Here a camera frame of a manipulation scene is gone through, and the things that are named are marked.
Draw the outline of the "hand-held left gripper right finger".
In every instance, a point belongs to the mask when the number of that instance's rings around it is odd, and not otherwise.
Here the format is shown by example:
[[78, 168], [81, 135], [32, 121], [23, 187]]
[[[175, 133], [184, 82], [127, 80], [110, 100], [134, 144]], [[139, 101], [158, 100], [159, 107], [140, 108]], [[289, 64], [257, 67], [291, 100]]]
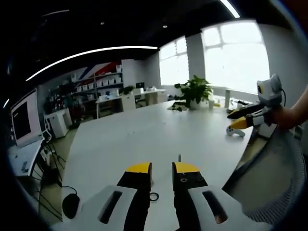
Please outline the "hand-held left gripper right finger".
[[272, 226], [246, 216], [242, 205], [216, 186], [209, 186], [199, 169], [172, 163], [174, 208], [181, 231], [270, 231]]

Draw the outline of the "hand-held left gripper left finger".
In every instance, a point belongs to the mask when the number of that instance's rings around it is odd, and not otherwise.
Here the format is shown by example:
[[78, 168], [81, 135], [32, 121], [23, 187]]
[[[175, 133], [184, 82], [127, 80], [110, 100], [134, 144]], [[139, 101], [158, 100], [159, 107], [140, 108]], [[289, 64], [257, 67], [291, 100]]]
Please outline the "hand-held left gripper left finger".
[[152, 164], [130, 166], [117, 185], [108, 185], [84, 202], [69, 222], [53, 231], [142, 231], [150, 206]]

